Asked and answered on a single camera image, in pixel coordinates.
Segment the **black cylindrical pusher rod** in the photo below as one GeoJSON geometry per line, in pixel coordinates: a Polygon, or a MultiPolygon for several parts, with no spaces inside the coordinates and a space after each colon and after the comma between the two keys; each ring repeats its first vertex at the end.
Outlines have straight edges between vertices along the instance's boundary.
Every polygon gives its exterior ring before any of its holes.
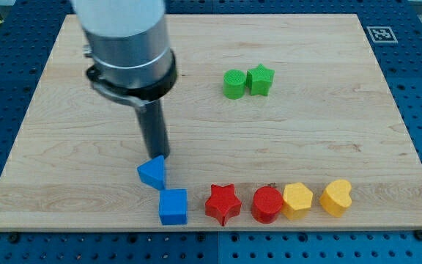
{"type": "Polygon", "coordinates": [[[139,107],[136,116],[149,157],[162,155],[167,158],[170,145],[161,100],[154,100],[139,107]]]}

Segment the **black flange mount ring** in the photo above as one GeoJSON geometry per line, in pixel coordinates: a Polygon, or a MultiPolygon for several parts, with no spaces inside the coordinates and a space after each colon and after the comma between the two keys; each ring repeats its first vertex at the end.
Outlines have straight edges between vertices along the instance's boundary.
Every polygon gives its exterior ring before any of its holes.
{"type": "Polygon", "coordinates": [[[157,102],[166,95],[177,80],[177,63],[174,52],[170,50],[171,65],[165,75],[152,84],[141,87],[122,87],[111,83],[96,65],[86,70],[86,77],[91,87],[104,98],[126,106],[132,106],[139,112],[146,112],[147,105],[157,102]]]}

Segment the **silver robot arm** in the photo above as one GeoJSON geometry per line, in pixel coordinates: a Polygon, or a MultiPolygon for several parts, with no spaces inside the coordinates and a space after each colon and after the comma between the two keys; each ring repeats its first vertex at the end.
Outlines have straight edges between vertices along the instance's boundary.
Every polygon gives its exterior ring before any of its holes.
{"type": "Polygon", "coordinates": [[[71,0],[84,31],[91,87],[131,106],[150,158],[170,153],[161,99],[177,80],[163,0],[71,0]]]}

